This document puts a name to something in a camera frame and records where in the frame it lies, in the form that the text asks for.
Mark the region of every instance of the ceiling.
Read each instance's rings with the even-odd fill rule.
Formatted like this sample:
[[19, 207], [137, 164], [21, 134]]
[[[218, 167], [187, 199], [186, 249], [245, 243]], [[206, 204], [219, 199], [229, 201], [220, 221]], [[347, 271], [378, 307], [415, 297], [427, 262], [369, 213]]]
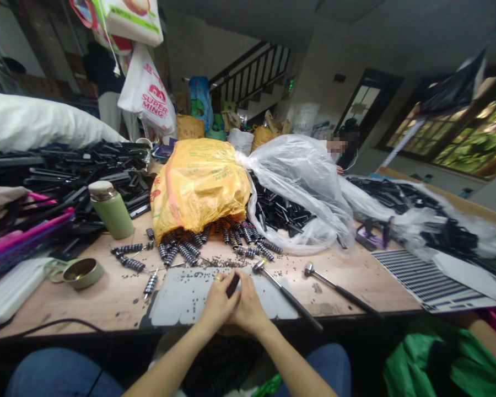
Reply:
[[316, 27], [393, 54], [484, 46], [496, 32], [496, 0], [165, 0], [164, 5], [237, 33], [296, 47]]

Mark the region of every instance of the staircase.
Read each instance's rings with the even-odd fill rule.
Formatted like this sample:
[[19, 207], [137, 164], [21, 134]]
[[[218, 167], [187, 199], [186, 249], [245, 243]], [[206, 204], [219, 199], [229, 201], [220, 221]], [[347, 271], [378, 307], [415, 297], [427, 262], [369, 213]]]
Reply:
[[289, 59], [289, 48], [261, 41], [209, 80], [210, 95], [234, 102], [249, 120], [281, 99]]

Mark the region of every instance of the metal railing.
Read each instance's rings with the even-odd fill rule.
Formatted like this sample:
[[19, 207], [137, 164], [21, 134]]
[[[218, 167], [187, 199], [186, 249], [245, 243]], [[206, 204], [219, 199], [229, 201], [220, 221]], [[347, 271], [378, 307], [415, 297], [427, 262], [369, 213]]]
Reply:
[[261, 41], [209, 80], [210, 93], [238, 104], [284, 75], [289, 58], [289, 48]]

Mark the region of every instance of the bottle cap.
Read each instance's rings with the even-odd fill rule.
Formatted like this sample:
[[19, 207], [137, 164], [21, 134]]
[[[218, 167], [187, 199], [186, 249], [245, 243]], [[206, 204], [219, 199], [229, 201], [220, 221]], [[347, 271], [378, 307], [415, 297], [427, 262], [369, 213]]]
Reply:
[[108, 181], [97, 181], [88, 185], [90, 198], [95, 201], [105, 201], [117, 195], [114, 185]]

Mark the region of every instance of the hand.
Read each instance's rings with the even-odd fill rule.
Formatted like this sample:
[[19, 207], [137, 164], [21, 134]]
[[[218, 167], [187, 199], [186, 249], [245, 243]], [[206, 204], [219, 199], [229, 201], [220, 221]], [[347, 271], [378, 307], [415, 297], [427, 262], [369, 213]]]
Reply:
[[212, 335], [230, 317], [239, 301], [240, 291], [235, 291], [230, 299], [226, 295], [226, 288], [230, 285], [234, 275], [234, 272], [231, 272], [228, 277], [224, 273], [217, 274], [209, 289], [206, 304], [202, 315], [198, 319], [198, 324], [204, 326]]
[[261, 306], [252, 278], [239, 269], [235, 269], [235, 273], [241, 279], [241, 300], [237, 310], [231, 315], [231, 322], [258, 337], [272, 322]]

